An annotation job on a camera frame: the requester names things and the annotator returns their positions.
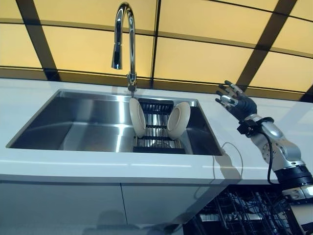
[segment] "black cable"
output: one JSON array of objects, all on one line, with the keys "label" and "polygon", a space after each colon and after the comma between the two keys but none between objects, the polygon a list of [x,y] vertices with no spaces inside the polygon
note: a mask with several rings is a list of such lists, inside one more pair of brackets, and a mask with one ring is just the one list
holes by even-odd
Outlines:
[{"label": "black cable", "polygon": [[271,170],[272,170],[272,165],[273,165],[273,147],[272,147],[272,143],[271,143],[269,137],[268,137],[264,132],[259,131],[259,133],[262,134],[262,135],[264,135],[264,137],[265,137],[265,138],[267,139],[267,141],[268,141],[268,146],[269,146],[268,183],[269,183],[270,185],[277,185],[277,184],[272,183],[272,182],[270,181],[270,172],[271,172]]}]

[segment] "dishwasher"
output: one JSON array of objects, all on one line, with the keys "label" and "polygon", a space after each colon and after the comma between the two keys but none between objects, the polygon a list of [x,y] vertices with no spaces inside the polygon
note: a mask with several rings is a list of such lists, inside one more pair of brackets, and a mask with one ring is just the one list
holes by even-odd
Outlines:
[{"label": "dishwasher", "polygon": [[184,235],[311,235],[273,186],[232,185],[183,226]]}]

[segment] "black dish rack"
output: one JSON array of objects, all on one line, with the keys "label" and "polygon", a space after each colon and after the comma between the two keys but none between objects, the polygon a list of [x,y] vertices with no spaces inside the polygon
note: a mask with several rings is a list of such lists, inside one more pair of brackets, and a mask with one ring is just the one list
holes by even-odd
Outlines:
[{"label": "black dish rack", "polygon": [[174,107],[173,101],[144,98],[138,101],[146,119],[146,134],[142,138],[134,136],[133,152],[185,154],[180,140],[172,140],[167,135],[167,121]]},{"label": "black dish rack", "polygon": [[271,186],[229,186],[200,212],[204,227],[219,235],[292,235],[289,204]]}]

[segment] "white plate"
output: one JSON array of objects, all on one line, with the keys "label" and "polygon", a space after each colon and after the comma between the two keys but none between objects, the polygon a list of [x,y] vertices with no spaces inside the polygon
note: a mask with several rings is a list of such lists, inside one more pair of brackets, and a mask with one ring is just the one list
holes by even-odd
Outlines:
[{"label": "white plate", "polygon": [[179,103],[172,110],[167,122],[167,134],[172,140],[177,139],[186,130],[190,118],[190,105]]},{"label": "white plate", "polygon": [[141,138],[146,133],[146,120],[142,111],[142,107],[135,98],[130,98],[129,100],[129,111],[131,113],[131,120],[136,135]]}]

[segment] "yellow wall panel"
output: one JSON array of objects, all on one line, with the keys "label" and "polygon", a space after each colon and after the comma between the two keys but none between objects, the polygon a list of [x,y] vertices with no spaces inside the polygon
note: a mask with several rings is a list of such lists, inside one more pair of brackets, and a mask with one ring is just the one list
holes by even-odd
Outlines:
[{"label": "yellow wall panel", "polygon": [[[130,69],[129,35],[123,34],[123,69],[111,68],[114,32],[43,26],[54,62],[59,70],[126,75]],[[149,77],[153,37],[136,35],[136,71]]]},{"label": "yellow wall panel", "polygon": [[251,6],[268,11],[273,11],[278,3],[278,0],[223,0],[230,3],[240,4],[244,6]]},{"label": "yellow wall panel", "polygon": [[252,49],[159,38],[155,77],[185,81],[236,82]]},{"label": "yellow wall panel", "polygon": [[[114,26],[123,1],[116,0],[34,0],[40,20]],[[154,30],[156,0],[128,0],[137,29]],[[128,28],[127,19],[124,26]]]},{"label": "yellow wall panel", "polygon": [[288,17],[272,47],[313,54],[313,23]]},{"label": "yellow wall panel", "polygon": [[22,19],[14,0],[0,0],[0,18]]},{"label": "yellow wall panel", "polygon": [[313,0],[298,0],[290,15],[313,21]]},{"label": "yellow wall panel", "polygon": [[312,59],[269,52],[250,86],[306,92],[312,83]]},{"label": "yellow wall panel", "polygon": [[203,0],[165,0],[159,31],[256,44],[269,12]]},{"label": "yellow wall panel", "polygon": [[0,66],[41,68],[25,25],[0,23]]}]

